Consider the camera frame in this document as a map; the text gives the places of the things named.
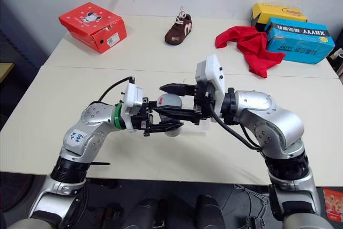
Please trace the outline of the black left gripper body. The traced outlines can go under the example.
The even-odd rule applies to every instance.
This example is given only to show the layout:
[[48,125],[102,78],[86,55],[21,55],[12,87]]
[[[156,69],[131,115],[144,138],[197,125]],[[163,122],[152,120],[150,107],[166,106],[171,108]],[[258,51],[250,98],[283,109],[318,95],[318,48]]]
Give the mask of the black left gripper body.
[[148,97],[143,98],[139,112],[131,118],[133,128],[142,130],[145,137],[150,136],[153,124],[153,115]]

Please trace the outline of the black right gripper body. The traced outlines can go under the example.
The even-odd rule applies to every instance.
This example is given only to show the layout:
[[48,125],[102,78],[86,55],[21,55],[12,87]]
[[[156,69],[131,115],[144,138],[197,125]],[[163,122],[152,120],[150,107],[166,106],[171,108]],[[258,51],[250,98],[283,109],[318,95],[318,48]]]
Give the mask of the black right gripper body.
[[200,82],[194,88],[194,106],[193,110],[196,117],[193,120],[195,125],[199,125],[201,120],[207,120],[212,117],[212,108],[214,106],[215,88],[210,82]]

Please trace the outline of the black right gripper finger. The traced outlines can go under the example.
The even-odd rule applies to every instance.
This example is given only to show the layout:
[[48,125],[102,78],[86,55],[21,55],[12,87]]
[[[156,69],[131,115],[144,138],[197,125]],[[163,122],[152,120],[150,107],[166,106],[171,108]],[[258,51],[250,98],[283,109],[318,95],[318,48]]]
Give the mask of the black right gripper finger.
[[175,94],[178,96],[194,96],[196,86],[189,85],[189,84],[181,84],[181,83],[170,83],[166,85],[160,86],[159,90],[164,91],[166,93]]
[[182,109],[174,107],[155,107],[153,109],[158,114],[169,117],[175,120],[190,121],[199,125],[201,113],[195,112],[193,109]]

